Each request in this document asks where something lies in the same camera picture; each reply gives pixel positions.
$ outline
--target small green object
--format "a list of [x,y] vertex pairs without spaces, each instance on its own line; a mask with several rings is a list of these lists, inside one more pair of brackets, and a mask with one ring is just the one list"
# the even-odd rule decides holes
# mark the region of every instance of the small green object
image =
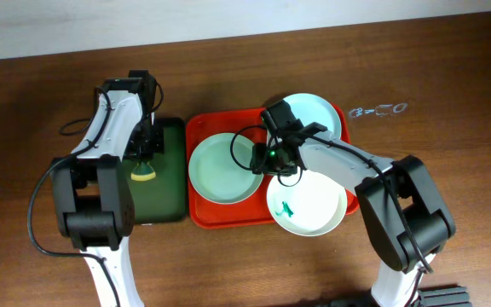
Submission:
[[283,201],[282,204],[283,204],[283,210],[280,213],[276,212],[276,215],[278,217],[281,217],[281,215],[284,213],[287,213],[287,215],[289,217],[291,217],[293,214],[295,214],[295,213],[293,213],[293,211],[291,211],[291,208],[289,207],[289,205],[285,201]]

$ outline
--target cable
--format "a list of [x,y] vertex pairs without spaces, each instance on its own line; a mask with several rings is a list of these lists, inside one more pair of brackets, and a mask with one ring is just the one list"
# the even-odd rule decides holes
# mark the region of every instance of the cable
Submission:
[[[60,127],[60,129],[58,130],[58,133],[61,135],[61,136],[75,136],[79,133],[82,133],[82,132],[85,132],[87,129],[89,129],[90,125],[92,125],[92,121],[94,120],[94,117],[95,117],[95,113],[98,111],[98,88],[95,88],[94,89],[94,106],[93,106],[93,110],[92,110],[92,115],[90,116],[89,119],[75,119],[75,120],[72,120],[70,121],[69,123],[66,123],[64,124],[62,127]],[[65,132],[65,129],[71,125],[75,125],[76,123],[80,123],[80,122],[84,122],[84,121],[88,121],[88,124],[86,124],[85,127],[79,129],[79,130],[75,130],[73,132]]]
[[408,299],[407,303],[405,304],[405,307],[408,307],[413,303],[414,296],[416,296],[416,292],[418,291],[419,282],[422,280],[423,274],[424,274],[424,272],[422,271],[422,269],[419,269],[418,274],[416,274],[416,281],[414,282],[413,294]]
[[284,184],[284,183],[281,181],[281,174],[280,174],[280,171],[278,171],[278,182],[279,182],[279,183],[280,183],[282,186],[284,186],[284,187],[286,187],[286,188],[292,188],[292,187],[296,186],[296,185],[297,185],[297,184],[300,182],[300,180],[303,178],[303,168],[302,168],[302,167],[299,167],[299,168],[300,168],[300,175],[298,175],[298,180],[297,180],[297,182],[295,182],[295,183],[294,183],[294,184],[292,184],[292,185],[286,185],[286,184]]
[[327,140],[321,139],[321,138],[319,138],[317,136],[311,136],[309,134],[306,134],[306,133],[303,133],[303,132],[296,132],[296,131],[285,131],[284,133],[295,134],[295,135],[298,135],[298,136],[305,136],[305,137],[311,138],[311,139],[313,139],[313,140],[315,140],[317,142],[320,142],[322,144],[325,144],[325,145],[327,145],[329,147],[334,147],[334,148],[342,149],[344,151],[347,151],[350,154],[353,154],[354,156],[356,156],[357,158],[359,158],[361,161],[365,162],[370,168],[374,169],[374,171],[376,171],[376,173],[380,177],[380,180],[382,181],[382,184],[384,185],[384,188],[385,188],[386,192],[390,195],[391,200],[393,200],[393,204],[396,207],[397,214],[399,215],[399,218],[401,219],[402,226],[405,229],[405,232],[407,233],[407,237],[408,237],[408,239],[410,240],[410,242],[411,242],[411,244],[413,246],[413,249],[414,249],[414,252],[416,253],[416,256],[419,258],[419,260],[421,261],[421,263],[424,265],[425,269],[427,269],[428,272],[433,273],[433,269],[431,268],[430,264],[425,259],[424,254],[420,251],[418,242],[414,238],[413,232],[410,229],[410,227],[408,226],[407,219],[405,218],[405,214],[403,213],[403,211],[401,209],[401,205],[399,205],[399,200],[397,199],[397,195],[396,195],[395,191],[391,188],[391,186],[388,183],[388,181],[387,181],[384,173],[376,166],[376,164],[374,164],[374,162],[371,159],[367,159],[362,154],[357,153],[352,148],[347,148],[347,147],[342,146],[342,145],[339,145],[339,144],[337,144],[335,142],[331,142],[331,141],[327,141]]
[[269,144],[267,145],[266,150],[264,151],[263,162],[259,165],[258,168],[253,169],[252,167],[243,166],[240,162],[238,162],[238,160],[234,156],[234,141],[236,141],[236,137],[241,135],[242,132],[244,132],[245,130],[251,129],[251,128],[259,128],[259,129],[266,130],[266,128],[263,125],[251,125],[251,126],[247,126],[243,129],[241,129],[240,131],[236,132],[234,134],[232,140],[230,141],[230,156],[232,157],[232,160],[234,160],[234,163],[236,163],[240,168],[242,168],[246,171],[258,171],[259,168],[261,166],[263,166],[264,163],[266,163],[266,159],[269,157],[269,149],[270,149],[270,146],[272,145],[272,141],[274,140],[274,136],[270,136]]
[[80,253],[80,252],[52,252],[48,251],[44,248],[42,248],[38,241],[35,239],[35,235],[33,234],[33,226],[32,226],[32,218],[33,218],[33,204],[35,202],[35,199],[38,196],[39,190],[41,189],[41,186],[43,186],[43,183],[49,176],[50,172],[53,171],[56,167],[59,165],[63,165],[72,159],[75,159],[77,156],[80,154],[84,154],[91,150],[95,144],[100,140],[101,135],[103,134],[103,131],[106,129],[107,122],[109,121],[109,114],[111,113],[111,100],[109,99],[109,95],[107,92],[101,88],[101,87],[96,87],[97,90],[99,90],[105,97],[107,101],[107,106],[106,106],[106,117],[103,119],[103,123],[101,124],[101,128],[98,131],[98,134],[94,137],[94,140],[89,142],[89,144],[83,148],[78,150],[75,153],[71,153],[67,155],[65,158],[59,160],[58,162],[52,164],[49,169],[39,178],[38,183],[35,185],[35,188],[33,189],[32,197],[30,198],[30,203],[27,208],[27,232],[30,236],[30,241],[32,242],[33,246],[37,248],[38,251],[41,253],[47,255],[47,256],[52,256],[52,257],[69,257],[69,258],[92,258],[94,259],[101,267],[103,270],[103,274],[106,276],[107,281],[109,282],[109,286],[111,287],[111,290],[113,290],[113,294],[115,296],[115,301],[117,302],[117,307],[120,307],[120,301],[118,299],[118,293],[117,293],[117,288],[115,287],[113,280],[111,279],[111,276],[109,275],[109,271],[107,270],[107,267],[103,263],[106,259],[105,258],[100,258],[96,255],[88,254],[88,253]]
[[153,99],[156,98],[156,95],[157,95],[157,87],[159,88],[159,91],[160,91],[160,99],[159,99],[159,103],[154,106],[151,111],[149,111],[147,114],[145,114],[145,116],[143,117],[142,120],[148,118],[149,116],[151,116],[151,113],[153,113],[154,111],[158,110],[160,105],[162,105],[162,101],[164,101],[164,91],[162,90],[162,86],[160,85],[160,83],[156,83],[156,85],[154,85],[154,94],[153,94]]

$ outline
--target white wall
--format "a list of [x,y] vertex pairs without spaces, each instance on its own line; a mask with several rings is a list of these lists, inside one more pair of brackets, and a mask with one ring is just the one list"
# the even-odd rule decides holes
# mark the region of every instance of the white wall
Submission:
[[0,0],[0,58],[491,10],[491,0]]

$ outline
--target yellow object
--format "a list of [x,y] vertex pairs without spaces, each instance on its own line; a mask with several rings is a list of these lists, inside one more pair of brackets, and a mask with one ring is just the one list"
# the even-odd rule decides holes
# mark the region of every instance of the yellow object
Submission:
[[147,180],[154,179],[156,176],[157,173],[154,171],[154,168],[148,162],[138,163],[130,174],[130,177],[134,181],[147,181]]

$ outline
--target mint green plate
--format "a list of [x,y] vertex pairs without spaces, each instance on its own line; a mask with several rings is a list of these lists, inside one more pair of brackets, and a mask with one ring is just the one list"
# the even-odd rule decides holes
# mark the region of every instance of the mint green plate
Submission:
[[[193,188],[205,199],[232,205],[250,197],[263,181],[263,175],[242,170],[230,155],[234,133],[219,133],[197,146],[188,161],[188,176]],[[234,140],[234,156],[249,165],[253,142],[245,136]]]
[[168,223],[183,219],[188,212],[185,124],[181,119],[157,119],[164,129],[165,152],[155,153],[150,161],[157,176],[145,182],[130,178],[136,162],[123,160],[136,224]]

